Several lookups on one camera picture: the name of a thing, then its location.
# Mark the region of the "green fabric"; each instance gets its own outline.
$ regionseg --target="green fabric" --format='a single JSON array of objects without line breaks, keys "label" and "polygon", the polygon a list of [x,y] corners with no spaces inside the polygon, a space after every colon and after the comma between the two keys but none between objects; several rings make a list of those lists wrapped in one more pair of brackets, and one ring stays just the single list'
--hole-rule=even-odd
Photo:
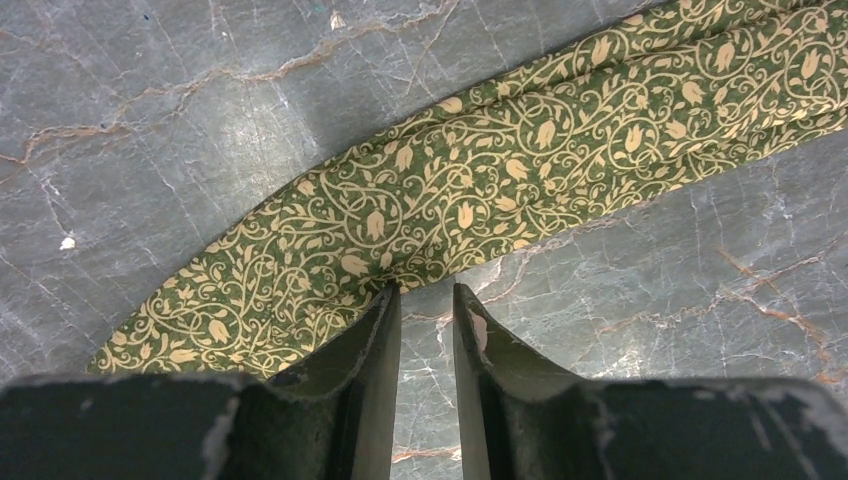
[{"label": "green fabric", "polygon": [[432,283],[836,131],[848,123],[846,10],[681,1],[448,98],[256,207],[89,371],[266,378],[389,279]]}]

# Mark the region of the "fabric fold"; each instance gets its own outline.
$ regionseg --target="fabric fold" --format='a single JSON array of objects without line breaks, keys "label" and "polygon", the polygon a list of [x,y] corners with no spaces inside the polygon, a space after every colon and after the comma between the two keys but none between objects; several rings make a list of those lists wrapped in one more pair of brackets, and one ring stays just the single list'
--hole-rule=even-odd
[{"label": "fabric fold", "polygon": [[386,281],[438,281],[848,123],[848,0],[681,1],[310,170],[168,279],[91,372],[267,378]]}]

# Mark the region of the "patterned textile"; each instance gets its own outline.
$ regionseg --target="patterned textile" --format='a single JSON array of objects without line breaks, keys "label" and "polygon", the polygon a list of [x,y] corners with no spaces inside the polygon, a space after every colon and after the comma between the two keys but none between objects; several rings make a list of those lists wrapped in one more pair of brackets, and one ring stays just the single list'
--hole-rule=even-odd
[{"label": "patterned textile", "polygon": [[848,0],[684,0],[312,169],[133,313],[91,372],[267,378],[403,290],[848,124]]}]

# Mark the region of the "floral pattern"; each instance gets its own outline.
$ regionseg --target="floral pattern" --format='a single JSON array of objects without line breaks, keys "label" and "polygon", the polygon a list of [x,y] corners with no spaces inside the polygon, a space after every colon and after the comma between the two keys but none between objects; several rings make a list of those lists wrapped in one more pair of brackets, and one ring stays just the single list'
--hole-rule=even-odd
[{"label": "floral pattern", "polygon": [[681,0],[448,98],[248,213],[91,372],[267,378],[403,290],[848,123],[848,1]]}]

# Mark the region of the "gray surface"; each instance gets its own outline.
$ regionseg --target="gray surface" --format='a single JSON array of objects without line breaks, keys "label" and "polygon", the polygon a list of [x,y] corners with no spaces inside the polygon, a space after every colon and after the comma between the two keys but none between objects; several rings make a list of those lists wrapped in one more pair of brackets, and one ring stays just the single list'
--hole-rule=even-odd
[{"label": "gray surface", "polygon": [[[639,3],[2,2],[0,379],[78,371],[277,187]],[[459,279],[583,375],[792,374],[845,402],[846,156],[833,135]],[[453,281],[404,297],[395,478],[460,478]]]}]

